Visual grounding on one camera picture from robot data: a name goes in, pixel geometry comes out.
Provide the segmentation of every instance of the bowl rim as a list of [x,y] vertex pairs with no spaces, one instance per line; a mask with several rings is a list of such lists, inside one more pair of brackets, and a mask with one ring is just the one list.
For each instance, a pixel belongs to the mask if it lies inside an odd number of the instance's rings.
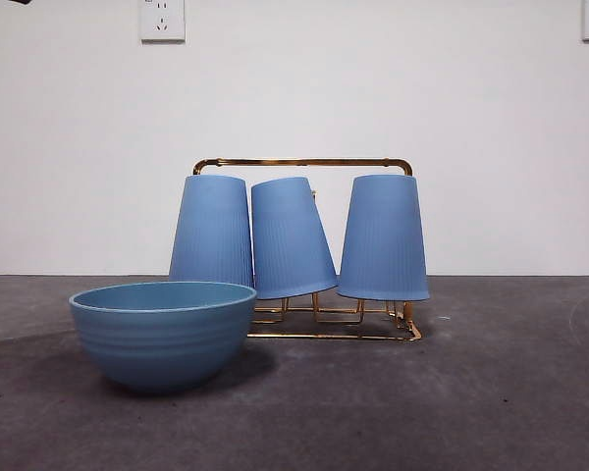
[[[123,288],[123,287],[138,287],[142,285],[222,285],[226,287],[237,287],[237,288],[245,288],[248,289],[250,295],[247,297],[243,297],[241,299],[237,299],[231,302],[220,302],[217,304],[206,304],[203,306],[188,306],[188,307],[175,307],[175,308],[159,308],[159,309],[119,309],[113,307],[97,307],[97,306],[88,306],[87,304],[80,304],[79,302],[75,301],[75,298],[78,296],[89,294],[95,291],[103,291],[105,289],[113,289],[113,288]],[[99,312],[114,312],[114,313],[131,313],[131,314],[141,314],[141,313],[154,313],[154,312],[185,312],[185,311],[198,311],[203,309],[212,309],[224,306],[235,306],[237,304],[243,304],[245,302],[249,302],[250,300],[257,297],[257,291],[254,288],[248,287],[246,285],[237,285],[235,283],[221,283],[221,282],[184,282],[184,281],[162,281],[162,282],[144,282],[144,283],[126,283],[126,284],[119,284],[119,285],[111,285],[109,287],[102,287],[102,288],[94,288],[94,289],[86,289],[85,291],[77,292],[73,294],[68,299],[68,302],[73,307],[78,307],[81,309],[89,310],[89,311],[99,311]]]

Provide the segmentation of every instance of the white wall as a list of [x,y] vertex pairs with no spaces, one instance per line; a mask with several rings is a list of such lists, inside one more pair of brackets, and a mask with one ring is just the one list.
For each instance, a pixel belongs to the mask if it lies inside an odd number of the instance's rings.
[[[163,274],[207,157],[408,160],[431,274],[589,274],[579,0],[0,1],[0,274]],[[337,262],[350,170],[309,175]]]

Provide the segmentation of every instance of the ribbed plastic cup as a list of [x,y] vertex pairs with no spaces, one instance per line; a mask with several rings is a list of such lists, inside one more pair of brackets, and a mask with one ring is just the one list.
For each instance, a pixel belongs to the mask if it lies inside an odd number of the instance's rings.
[[272,180],[251,188],[258,299],[298,296],[337,284],[336,270],[308,180]]
[[186,178],[169,278],[253,287],[243,180],[219,175]]
[[397,301],[430,297],[413,177],[353,181],[338,294]]

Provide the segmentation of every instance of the blue cup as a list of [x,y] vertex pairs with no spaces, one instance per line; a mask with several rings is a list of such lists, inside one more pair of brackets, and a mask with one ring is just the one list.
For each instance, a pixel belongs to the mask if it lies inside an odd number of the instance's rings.
[[353,181],[338,294],[359,299],[430,297],[416,179]]
[[337,284],[312,190],[304,177],[251,188],[258,299],[299,296]]
[[253,287],[251,239],[243,180],[186,178],[169,278]]

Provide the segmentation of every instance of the cup drying rack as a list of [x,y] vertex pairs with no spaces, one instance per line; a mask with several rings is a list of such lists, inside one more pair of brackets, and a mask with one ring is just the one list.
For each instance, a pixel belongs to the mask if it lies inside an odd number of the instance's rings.
[[[207,166],[263,166],[263,167],[399,167],[407,176],[412,175],[412,167],[402,159],[205,159],[194,165],[193,174],[200,175]],[[358,299],[355,307],[324,306],[321,293],[314,292],[309,301],[301,305],[301,299],[282,298],[278,305],[264,305],[258,301],[255,307],[256,318],[248,334],[257,339],[320,339],[320,340],[398,340],[415,341],[423,336],[413,320],[412,301],[372,301]],[[374,307],[366,304],[375,303]],[[290,316],[290,313],[311,313],[309,318]],[[375,316],[375,327],[364,323]]]

